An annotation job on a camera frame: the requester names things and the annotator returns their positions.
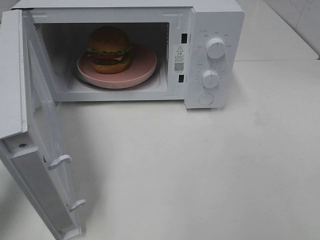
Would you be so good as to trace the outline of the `round door release button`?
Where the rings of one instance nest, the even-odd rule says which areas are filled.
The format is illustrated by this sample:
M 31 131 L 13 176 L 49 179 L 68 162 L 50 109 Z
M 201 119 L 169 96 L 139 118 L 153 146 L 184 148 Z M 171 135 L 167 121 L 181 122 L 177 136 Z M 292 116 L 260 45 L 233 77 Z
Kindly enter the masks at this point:
M 199 96 L 198 101 L 201 105 L 211 105 L 214 102 L 214 96 L 211 93 L 203 93 Z

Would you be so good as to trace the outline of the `pink round plate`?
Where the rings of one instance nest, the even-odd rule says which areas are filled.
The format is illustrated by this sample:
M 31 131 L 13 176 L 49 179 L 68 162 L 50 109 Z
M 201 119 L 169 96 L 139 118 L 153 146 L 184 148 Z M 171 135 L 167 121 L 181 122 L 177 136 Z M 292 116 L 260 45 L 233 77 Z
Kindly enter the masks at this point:
M 98 59 L 84 53 L 77 60 L 79 76 L 105 89 L 125 89 L 145 82 L 155 72 L 158 59 L 148 47 L 133 43 L 129 53 L 116 64 L 98 64 Z

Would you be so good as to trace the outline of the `burger with lettuce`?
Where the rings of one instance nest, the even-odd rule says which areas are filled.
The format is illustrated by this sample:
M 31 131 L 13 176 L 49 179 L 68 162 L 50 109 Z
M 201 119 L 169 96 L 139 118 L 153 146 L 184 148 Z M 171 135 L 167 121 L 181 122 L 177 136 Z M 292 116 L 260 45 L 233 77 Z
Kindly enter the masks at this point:
M 87 42 L 87 56 L 93 69 L 101 74 L 123 72 L 131 62 L 131 50 L 127 34 L 114 26 L 96 29 Z

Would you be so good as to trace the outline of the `white microwave door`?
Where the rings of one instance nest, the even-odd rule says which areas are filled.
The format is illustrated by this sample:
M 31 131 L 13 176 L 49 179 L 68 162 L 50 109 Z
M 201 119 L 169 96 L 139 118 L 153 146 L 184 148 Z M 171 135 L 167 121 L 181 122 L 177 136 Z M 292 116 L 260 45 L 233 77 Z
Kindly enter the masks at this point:
M 53 237 L 85 231 L 60 131 L 42 27 L 28 10 L 2 14 L 0 29 L 0 159 Z

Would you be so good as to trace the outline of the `lower white control knob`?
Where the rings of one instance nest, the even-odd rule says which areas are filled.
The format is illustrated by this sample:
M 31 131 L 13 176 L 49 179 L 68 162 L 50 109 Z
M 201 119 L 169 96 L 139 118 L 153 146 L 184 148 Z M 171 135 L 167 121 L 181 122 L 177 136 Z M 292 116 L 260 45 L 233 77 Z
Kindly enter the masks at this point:
M 220 83 L 220 76 L 215 70 L 206 70 L 201 77 L 202 85 L 207 89 L 215 88 Z

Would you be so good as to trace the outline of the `white control knob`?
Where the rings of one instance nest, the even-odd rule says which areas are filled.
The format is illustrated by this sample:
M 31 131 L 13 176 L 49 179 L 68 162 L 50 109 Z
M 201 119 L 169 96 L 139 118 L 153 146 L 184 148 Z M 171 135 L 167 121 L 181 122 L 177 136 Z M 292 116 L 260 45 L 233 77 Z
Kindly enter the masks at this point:
M 215 88 L 220 83 L 220 76 L 215 70 L 206 70 L 201 77 L 202 85 L 207 89 Z
M 205 43 L 205 49 L 209 58 L 219 59 L 225 55 L 226 41 L 220 36 L 212 37 Z

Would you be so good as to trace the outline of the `white warning label sticker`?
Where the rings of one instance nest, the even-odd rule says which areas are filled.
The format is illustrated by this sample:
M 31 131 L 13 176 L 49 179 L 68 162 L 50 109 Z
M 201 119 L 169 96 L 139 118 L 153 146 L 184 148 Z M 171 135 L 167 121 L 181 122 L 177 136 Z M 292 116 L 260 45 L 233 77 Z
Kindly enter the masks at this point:
M 185 70 L 185 50 L 184 46 L 178 44 L 173 47 L 173 71 L 183 73 Z

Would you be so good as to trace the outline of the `white microwave oven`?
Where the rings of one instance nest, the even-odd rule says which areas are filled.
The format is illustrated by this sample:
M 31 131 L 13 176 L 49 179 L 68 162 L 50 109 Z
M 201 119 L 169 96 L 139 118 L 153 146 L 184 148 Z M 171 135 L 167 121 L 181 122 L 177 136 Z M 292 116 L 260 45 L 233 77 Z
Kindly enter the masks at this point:
M 245 13 L 235 0 L 21 0 L 56 102 L 225 104 Z

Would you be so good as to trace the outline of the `upper white control knob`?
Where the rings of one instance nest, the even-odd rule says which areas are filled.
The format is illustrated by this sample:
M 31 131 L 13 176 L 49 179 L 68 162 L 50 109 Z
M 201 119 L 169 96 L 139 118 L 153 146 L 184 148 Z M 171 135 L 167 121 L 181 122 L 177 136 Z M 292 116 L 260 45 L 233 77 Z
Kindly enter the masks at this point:
M 212 37 L 205 43 L 205 49 L 209 58 L 219 59 L 225 55 L 226 41 L 220 36 Z

